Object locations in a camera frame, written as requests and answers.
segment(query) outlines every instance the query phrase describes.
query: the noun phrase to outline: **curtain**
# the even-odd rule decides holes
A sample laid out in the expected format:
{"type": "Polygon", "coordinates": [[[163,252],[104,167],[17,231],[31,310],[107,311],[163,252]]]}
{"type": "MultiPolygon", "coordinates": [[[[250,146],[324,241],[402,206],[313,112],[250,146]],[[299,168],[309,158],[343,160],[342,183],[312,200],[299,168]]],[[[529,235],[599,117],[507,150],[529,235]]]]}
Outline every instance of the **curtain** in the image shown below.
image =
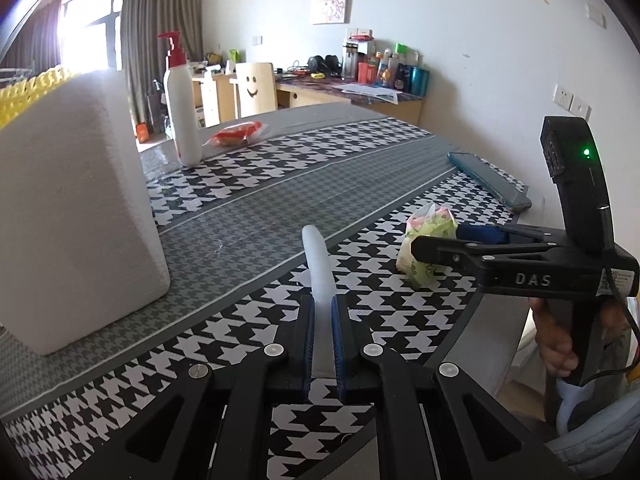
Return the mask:
{"type": "Polygon", "coordinates": [[[35,63],[35,74],[60,64],[58,19],[62,0],[36,10],[21,28],[4,56],[0,68],[29,68],[35,63]]]}
{"type": "Polygon", "coordinates": [[[146,93],[166,71],[168,40],[156,35],[179,30],[180,44],[191,60],[202,60],[201,0],[123,0],[120,37],[122,69],[136,124],[146,122],[146,93]]]}

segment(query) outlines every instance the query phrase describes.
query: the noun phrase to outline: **spray bottle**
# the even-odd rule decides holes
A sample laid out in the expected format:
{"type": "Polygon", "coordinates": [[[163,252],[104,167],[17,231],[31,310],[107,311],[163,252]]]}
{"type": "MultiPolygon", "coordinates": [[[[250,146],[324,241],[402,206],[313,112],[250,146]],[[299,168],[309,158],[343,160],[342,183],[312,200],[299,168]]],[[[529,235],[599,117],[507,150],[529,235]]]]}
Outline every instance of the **spray bottle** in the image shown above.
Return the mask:
{"type": "Polygon", "coordinates": [[[158,38],[169,38],[171,49],[166,56],[164,91],[169,108],[169,120],[174,131],[175,150],[183,166],[193,168],[202,160],[202,146],[198,138],[193,83],[187,67],[187,57],[180,47],[180,32],[165,32],[158,38]]]}

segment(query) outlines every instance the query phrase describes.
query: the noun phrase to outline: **metal pivot bolt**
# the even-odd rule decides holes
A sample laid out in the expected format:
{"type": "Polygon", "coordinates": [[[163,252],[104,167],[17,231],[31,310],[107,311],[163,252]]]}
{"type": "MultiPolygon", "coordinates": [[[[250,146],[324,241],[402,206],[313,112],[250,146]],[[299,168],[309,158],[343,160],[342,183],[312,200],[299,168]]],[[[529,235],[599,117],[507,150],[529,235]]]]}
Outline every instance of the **metal pivot bolt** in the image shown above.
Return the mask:
{"type": "Polygon", "coordinates": [[[438,369],[445,377],[455,377],[460,369],[453,363],[442,363],[438,369]]]}
{"type": "Polygon", "coordinates": [[[193,365],[189,368],[189,377],[192,379],[201,379],[209,373],[209,367],[207,365],[193,365]]]}
{"type": "Polygon", "coordinates": [[[382,354],[382,346],[375,343],[369,343],[368,345],[364,345],[362,351],[369,357],[378,357],[382,354]]]}
{"type": "Polygon", "coordinates": [[[284,352],[284,347],[278,343],[271,343],[264,347],[264,353],[269,357],[277,357],[284,352]]]}

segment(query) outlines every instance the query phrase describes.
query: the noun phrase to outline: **red lid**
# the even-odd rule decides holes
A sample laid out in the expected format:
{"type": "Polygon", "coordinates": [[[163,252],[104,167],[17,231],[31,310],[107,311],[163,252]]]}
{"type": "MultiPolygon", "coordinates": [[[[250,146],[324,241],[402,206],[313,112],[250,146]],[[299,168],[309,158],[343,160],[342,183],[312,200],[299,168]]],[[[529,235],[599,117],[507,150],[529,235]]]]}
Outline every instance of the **red lid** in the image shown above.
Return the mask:
{"type": "Polygon", "coordinates": [[[167,70],[174,66],[187,64],[187,55],[184,53],[184,49],[180,46],[180,32],[178,30],[158,34],[157,38],[169,38],[169,42],[171,43],[171,49],[166,53],[167,70]]]}

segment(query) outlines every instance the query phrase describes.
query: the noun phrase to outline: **white label sticker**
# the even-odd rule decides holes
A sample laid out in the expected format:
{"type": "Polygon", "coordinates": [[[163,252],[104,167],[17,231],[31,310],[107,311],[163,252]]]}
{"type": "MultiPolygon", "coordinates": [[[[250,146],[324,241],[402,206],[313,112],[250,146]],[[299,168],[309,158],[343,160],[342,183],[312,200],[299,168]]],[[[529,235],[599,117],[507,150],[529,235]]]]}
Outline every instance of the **white label sticker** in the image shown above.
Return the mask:
{"type": "MultiPolygon", "coordinates": [[[[634,284],[634,276],[636,274],[632,270],[625,269],[611,269],[611,274],[613,276],[613,282],[616,284],[616,287],[620,291],[620,294],[623,298],[626,298],[631,292],[631,286],[634,284]]],[[[602,275],[600,276],[600,286],[598,287],[596,296],[601,296],[603,294],[613,296],[613,292],[609,288],[609,283],[607,283],[607,275],[604,269],[602,269],[602,275]]]]}

